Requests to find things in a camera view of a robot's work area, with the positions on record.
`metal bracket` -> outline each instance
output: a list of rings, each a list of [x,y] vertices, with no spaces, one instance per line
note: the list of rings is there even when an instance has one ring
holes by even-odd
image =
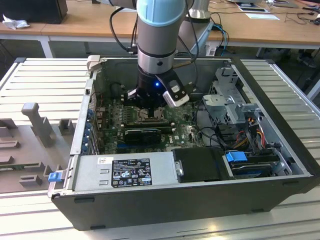
[[[90,55],[86,61],[86,67],[88,72],[92,72],[101,67],[101,58],[100,55]]]

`red wire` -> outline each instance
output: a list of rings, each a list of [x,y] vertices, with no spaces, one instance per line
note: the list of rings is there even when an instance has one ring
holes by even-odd
[[[242,134],[242,133],[244,133],[245,131],[240,131],[239,133],[238,133],[238,135],[236,136],[236,143],[238,143],[238,141],[239,141],[239,136],[240,136],[240,134]]]

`barcode sticker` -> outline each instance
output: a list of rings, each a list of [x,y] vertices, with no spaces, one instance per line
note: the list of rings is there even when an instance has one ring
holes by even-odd
[[[112,164],[113,160],[114,160],[113,156],[98,157],[98,164]]]

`white paper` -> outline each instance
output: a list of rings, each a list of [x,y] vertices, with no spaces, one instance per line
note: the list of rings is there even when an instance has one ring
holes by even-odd
[[[271,14],[246,13],[245,15],[247,15],[251,19],[280,20],[275,15]]]
[[[4,14],[2,16],[3,16],[2,23],[9,29],[16,30],[16,29],[20,29],[20,28],[30,27],[30,25],[28,25],[27,21],[25,21],[25,20],[13,20],[13,19],[6,17]]]
[[[113,160],[113,156],[98,157],[98,164],[111,164]]]

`blue drive latch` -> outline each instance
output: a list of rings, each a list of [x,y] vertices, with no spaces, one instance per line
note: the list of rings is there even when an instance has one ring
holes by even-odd
[[[246,162],[248,161],[246,154],[243,151],[230,151],[225,155],[228,162]]]

